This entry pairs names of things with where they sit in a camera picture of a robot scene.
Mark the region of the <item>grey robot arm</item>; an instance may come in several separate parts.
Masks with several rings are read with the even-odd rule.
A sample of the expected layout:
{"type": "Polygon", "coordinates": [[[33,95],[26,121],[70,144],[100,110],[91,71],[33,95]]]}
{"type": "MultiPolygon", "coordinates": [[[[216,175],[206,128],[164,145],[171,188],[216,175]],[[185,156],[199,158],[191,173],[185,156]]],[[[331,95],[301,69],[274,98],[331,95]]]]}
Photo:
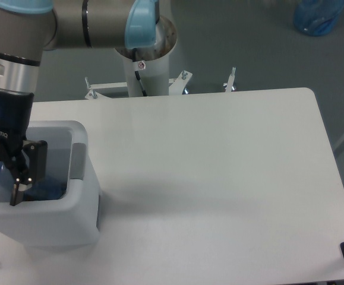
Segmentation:
{"type": "Polygon", "coordinates": [[[45,176],[48,145],[26,136],[43,52],[148,48],[158,20],[157,1],[0,1],[0,162],[11,205],[45,176]]]}

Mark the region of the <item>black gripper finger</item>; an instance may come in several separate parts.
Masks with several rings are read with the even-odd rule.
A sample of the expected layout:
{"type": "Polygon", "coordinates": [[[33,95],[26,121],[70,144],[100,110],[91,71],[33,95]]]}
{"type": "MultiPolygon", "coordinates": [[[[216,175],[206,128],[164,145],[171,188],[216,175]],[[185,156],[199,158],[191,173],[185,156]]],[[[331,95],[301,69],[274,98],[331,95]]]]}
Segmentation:
{"type": "Polygon", "coordinates": [[[10,205],[24,201],[24,194],[46,174],[48,143],[44,140],[25,141],[16,155],[8,154],[5,146],[1,147],[1,160],[10,171],[14,180],[10,205]]]}

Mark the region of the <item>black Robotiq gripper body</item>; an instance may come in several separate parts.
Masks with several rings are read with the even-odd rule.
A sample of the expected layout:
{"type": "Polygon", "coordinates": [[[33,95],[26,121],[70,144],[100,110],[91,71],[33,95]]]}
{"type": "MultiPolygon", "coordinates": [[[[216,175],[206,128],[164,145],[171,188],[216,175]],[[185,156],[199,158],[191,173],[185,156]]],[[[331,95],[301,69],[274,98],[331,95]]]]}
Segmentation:
{"type": "Polygon", "coordinates": [[[0,161],[19,155],[26,140],[34,94],[0,91],[0,161]]]}

